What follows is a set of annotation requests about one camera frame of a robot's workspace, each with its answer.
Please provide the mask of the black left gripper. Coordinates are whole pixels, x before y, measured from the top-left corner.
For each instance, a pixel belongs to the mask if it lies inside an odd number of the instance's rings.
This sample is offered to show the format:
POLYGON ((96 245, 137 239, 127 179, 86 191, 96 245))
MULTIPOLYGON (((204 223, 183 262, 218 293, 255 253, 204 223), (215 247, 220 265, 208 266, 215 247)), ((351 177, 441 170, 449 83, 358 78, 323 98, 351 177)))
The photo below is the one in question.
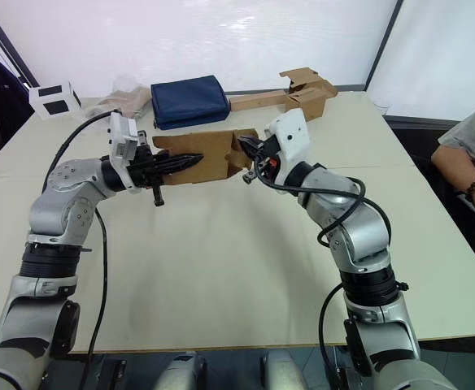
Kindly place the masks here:
POLYGON ((138 188, 152 189, 155 206, 163 206, 161 187, 164 174, 174 174, 195 166, 203 160, 203 154, 171 155, 166 150, 153 154, 147 143, 146 132, 138 131, 138 147, 129 164, 129 175, 138 188))

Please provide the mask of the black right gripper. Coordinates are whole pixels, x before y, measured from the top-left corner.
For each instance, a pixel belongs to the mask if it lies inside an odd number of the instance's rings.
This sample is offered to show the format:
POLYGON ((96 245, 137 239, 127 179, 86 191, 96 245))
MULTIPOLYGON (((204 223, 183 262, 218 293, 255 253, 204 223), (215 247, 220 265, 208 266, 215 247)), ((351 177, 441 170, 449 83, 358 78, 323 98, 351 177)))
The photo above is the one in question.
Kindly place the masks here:
POLYGON ((280 169, 278 153, 281 147, 275 136, 260 140, 254 136, 240 136, 238 142, 242 152, 253 162, 253 167, 242 177, 250 184, 254 179, 260 178, 273 184, 280 169))

